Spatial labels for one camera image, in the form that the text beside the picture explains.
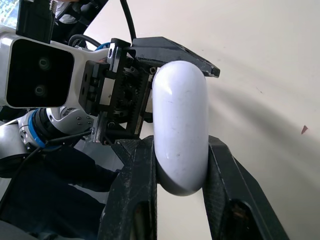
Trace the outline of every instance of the white wall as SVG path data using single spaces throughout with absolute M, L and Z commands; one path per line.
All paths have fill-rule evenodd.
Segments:
M 258 180 L 289 237 L 320 238 L 320 2 L 128 0 L 138 37 L 164 36 L 221 69 L 209 133 Z M 129 41 L 117 0 L 86 32 Z M 303 126 L 309 129 L 301 134 Z M 152 133 L 145 125 L 143 135 Z M 210 239 L 201 193 L 158 190 L 158 237 Z

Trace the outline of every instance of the white capsule-shaped object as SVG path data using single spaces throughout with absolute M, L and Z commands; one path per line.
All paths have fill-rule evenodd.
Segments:
M 187 61 L 165 64 L 152 85 L 157 178 L 171 194 L 198 191 L 208 168 L 208 94 L 201 70 Z

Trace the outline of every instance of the camera lens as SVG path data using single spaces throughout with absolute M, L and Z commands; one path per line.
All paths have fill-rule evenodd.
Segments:
M 39 60 L 39 67 L 43 71 L 49 70 L 50 67 L 51 67 L 49 59 L 46 58 L 46 57 L 41 57 L 40 60 Z
M 44 85 L 38 85 L 34 89 L 35 95 L 44 97 L 46 95 L 46 87 Z

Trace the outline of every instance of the black camera housing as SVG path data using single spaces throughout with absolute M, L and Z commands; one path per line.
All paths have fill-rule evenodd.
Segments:
M 6 101 L 14 108 L 53 108 L 68 98 L 74 69 L 72 53 L 18 39 L 12 45 Z

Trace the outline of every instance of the blue ring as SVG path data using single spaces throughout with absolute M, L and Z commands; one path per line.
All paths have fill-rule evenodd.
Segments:
M 28 119 L 28 126 L 29 126 L 29 131 L 31 133 L 31 136 L 33 137 L 34 141 L 41 147 L 41 148 L 45 148 L 46 147 L 46 144 L 41 141 L 41 139 L 38 137 L 35 129 L 34 129 L 34 125 L 32 124 L 32 118 L 33 116 L 35 115 L 35 113 L 38 111 L 35 110 L 30 116 L 29 116 L 29 119 Z

